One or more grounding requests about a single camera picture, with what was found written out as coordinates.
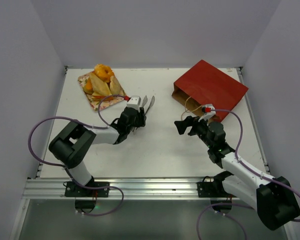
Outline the round beige bread bun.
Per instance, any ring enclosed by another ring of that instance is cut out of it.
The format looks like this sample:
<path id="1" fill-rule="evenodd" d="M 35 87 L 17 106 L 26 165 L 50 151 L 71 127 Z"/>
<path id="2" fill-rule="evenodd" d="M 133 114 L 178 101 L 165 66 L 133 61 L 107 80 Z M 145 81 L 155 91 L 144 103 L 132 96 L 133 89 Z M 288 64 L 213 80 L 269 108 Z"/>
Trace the round beige bread bun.
<path id="1" fill-rule="evenodd" d="M 121 93 L 122 86 L 114 75 L 110 77 L 109 89 L 113 95 L 119 95 Z"/>

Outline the red paper bag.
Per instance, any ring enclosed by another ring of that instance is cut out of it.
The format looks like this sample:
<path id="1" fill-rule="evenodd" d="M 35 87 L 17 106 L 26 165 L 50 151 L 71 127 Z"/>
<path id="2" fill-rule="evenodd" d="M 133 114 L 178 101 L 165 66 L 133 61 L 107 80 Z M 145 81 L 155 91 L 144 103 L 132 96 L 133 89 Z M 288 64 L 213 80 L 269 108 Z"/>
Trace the red paper bag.
<path id="1" fill-rule="evenodd" d="M 202 107 L 231 111 L 242 100 L 248 87 L 204 60 L 200 60 L 173 83 L 172 98 L 184 107 L 185 113 L 201 117 Z"/>

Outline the glazed fake donut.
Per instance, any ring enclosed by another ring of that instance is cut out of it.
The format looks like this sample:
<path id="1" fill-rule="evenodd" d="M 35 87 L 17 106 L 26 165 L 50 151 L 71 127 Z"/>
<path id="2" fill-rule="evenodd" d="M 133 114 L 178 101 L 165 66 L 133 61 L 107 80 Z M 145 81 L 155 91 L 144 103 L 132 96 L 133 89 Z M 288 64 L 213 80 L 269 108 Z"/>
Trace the glazed fake donut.
<path id="1" fill-rule="evenodd" d="M 104 65 L 104 64 L 97 64 L 94 67 L 93 72 L 99 79 L 101 79 L 102 81 L 104 81 L 106 83 L 109 83 L 111 80 L 111 77 L 115 75 L 113 70 L 109 66 Z"/>

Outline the orange fake sandwich bread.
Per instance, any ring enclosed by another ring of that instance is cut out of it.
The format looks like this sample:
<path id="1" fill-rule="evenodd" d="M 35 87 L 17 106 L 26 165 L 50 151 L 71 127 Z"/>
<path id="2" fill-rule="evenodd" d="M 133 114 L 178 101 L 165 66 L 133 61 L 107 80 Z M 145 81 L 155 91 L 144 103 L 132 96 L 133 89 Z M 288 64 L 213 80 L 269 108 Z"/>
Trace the orange fake sandwich bread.
<path id="1" fill-rule="evenodd" d="M 92 101 L 95 101 L 95 102 L 100 102 L 101 100 L 103 100 L 104 102 L 109 102 L 109 101 L 114 100 L 114 97 L 101 95 L 97 92 L 93 92 L 93 94 L 91 95 L 91 99 L 92 99 Z"/>

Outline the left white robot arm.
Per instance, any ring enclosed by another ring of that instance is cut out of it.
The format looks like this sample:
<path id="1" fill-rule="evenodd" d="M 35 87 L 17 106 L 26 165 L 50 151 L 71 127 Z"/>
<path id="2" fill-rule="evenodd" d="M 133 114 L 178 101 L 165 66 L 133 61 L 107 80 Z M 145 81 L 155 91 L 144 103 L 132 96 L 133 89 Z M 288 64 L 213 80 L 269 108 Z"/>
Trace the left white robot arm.
<path id="1" fill-rule="evenodd" d="M 70 122 L 50 142 L 48 150 L 61 161 L 68 175 L 75 182 L 76 190 L 82 196 L 93 193 L 93 176 L 88 171 L 84 158 L 92 145 L 118 145 L 125 141 L 134 128 L 146 125 L 143 107 L 138 110 L 125 107 L 119 118 L 112 121 L 106 129 L 89 130 L 82 123 Z"/>

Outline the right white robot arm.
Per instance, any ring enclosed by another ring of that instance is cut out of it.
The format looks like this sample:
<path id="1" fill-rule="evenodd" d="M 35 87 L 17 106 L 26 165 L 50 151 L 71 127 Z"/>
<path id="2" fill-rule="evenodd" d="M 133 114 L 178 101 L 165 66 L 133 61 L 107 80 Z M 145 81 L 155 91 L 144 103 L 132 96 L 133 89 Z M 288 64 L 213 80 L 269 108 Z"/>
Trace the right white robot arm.
<path id="1" fill-rule="evenodd" d="M 198 136 L 208 147 L 210 160 L 223 169 L 209 186 L 217 196 L 232 195 L 241 199 L 272 231 L 300 216 L 300 207 L 289 190 L 289 181 L 282 176 L 275 178 L 266 174 L 240 159 L 226 142 L 226 132 L 220 122 L 188 116 L 174 124 L 180 135 L 190 128 L 188 135 Z"/>

